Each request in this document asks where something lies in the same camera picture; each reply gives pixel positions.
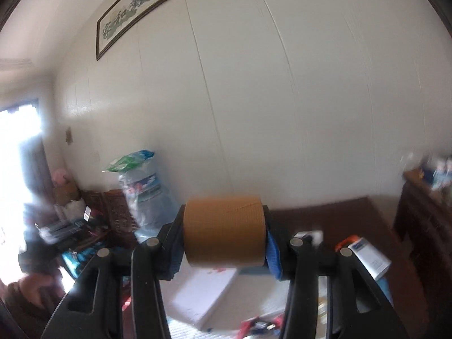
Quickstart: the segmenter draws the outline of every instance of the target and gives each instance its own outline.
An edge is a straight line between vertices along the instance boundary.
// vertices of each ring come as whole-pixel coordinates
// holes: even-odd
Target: roll of tape
[[[262,266],[266,228],[259,197],[191,199],[184,211],[184,247],[191,266]]]

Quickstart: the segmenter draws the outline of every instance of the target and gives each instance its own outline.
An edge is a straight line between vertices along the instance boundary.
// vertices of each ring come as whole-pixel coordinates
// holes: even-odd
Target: white wall
[[[41,119],[42,142],[50,172],[64,167],[64,159],[57,141],[53,84],[50,78],[24,82],[16,88],[0,94],[0,108],[13,106],[22,101],[38,99]]]
[[[169,0],[96,62],[114,1],[56,80],[83,188],[116,187],[105,165],[148,148],[180,201],[396,197],[406,151],[451,152],[452,40],[427,0]]]

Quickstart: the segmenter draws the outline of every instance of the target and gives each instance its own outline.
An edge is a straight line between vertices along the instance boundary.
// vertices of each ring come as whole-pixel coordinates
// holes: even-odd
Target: metal pin
[[[157,246],[160,243],[160,240],[157,237],[151,237],[146,241],[146,244],[149,247]]]
[[[105,257],[107,257],[109,254],[110,254],[110,250],[109,250],[109,249],[106,249],[106,248],[100,249],[100,250],[97,252],[97,256],[99,256],[100,258],[105,258]]]
[[[352,250],[350,250],[348,247],[343,247],[342,249],[340,249],[340,254],[342,256],[350,257],[352,256],[352,253]]]
[[[290,244],[293,247],[300,247],[303,245],[303,240],[301,238],[294,237],[290,240]]]

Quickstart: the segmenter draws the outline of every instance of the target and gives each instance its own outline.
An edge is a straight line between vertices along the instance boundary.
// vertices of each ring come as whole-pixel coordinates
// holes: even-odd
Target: pink object
[[[52,181],[55,186],[63,186],[71,181],[72,177],[65,168],[58,168],[52,174]]]

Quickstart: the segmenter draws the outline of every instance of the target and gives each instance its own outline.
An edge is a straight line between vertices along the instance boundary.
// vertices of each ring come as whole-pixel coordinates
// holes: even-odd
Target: person's hand
[[[39,308],[44,308],[40,288],[47,287],[52,289],[59,298],[62,298],[65,294],[60,277],[32,273],[21,278],[18,284],[23,297]]]

